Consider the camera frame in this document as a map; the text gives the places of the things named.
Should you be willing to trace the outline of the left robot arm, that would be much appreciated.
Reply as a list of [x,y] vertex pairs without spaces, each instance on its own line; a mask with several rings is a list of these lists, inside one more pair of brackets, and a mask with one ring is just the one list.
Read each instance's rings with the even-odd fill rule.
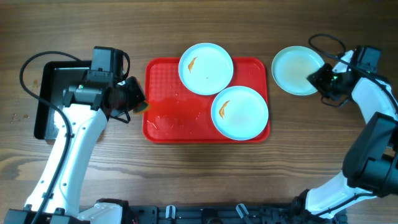
[[39,183],[22,210],[10,209],[5,223],[132,223],[126,200],[102,198],[80,211],[80,192],[93,148],[110,118],[118,119],[146,98],[134,77],[118,84],[86,82],[65,91],[58,135]]

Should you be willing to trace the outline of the orange green sponge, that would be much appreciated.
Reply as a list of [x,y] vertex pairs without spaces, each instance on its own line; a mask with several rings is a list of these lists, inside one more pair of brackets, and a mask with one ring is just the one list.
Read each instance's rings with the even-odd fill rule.
[[150,104],[148,104],[148,102],[146,102],[146,101],[143,101],[143,102],[139,103],[139,104],[133,109],[133,113],[134,113],[134,114],[143,114],[143,113],[145,113],[149,108],[150,108]]

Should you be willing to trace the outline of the white plate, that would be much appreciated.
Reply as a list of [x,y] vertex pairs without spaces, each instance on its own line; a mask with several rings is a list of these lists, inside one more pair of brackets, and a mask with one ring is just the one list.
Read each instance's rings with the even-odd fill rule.
[[183,85],[197,95],[214,95],[232,80],[231,56],[219,45],[199,43],[189,47],[180,57],[178,75]]
[[273,59],[271,72],[276,84],[292,95],[307,96],[318,90],[307,80],[324,61],[314,50],[291,46],[281,50]]
[[232,86],[218,93],[210,114],[217,131],[235,141],[256,138],[265,131],[269,121],[265,99],[246,86]]

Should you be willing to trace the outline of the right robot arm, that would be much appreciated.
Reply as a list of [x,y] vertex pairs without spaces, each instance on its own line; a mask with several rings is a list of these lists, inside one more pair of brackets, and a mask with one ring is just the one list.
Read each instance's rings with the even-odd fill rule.
[[377,72],[381,51],[368,45],[338,57],[308,77],[323,99],[341,106],[356,103],[365,127],[349,149],[342,171],[327,183],[295,197],[290,223],[333,223],[338,213],[363,200],[397,194],[397,100],[389,82]]

